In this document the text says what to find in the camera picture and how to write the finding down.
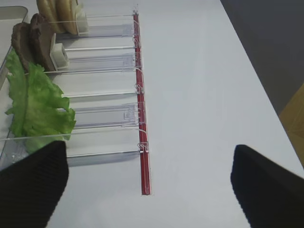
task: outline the lettuce leaf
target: lettuce leaf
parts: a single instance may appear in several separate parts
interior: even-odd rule
[[[15,137],[70,134],[75,126],[75,111],[69,108],[69,98],[62,97],[62,90],[52,83],[44,68],[29,64],[24,74],[19,57],[14,50],[7,57],[9,96],[12,108],[6,114],[14,114],[10,130]],[[69,136],[36,137],[26,141],[27,151],[32,153],[54,140],[69,140]]]

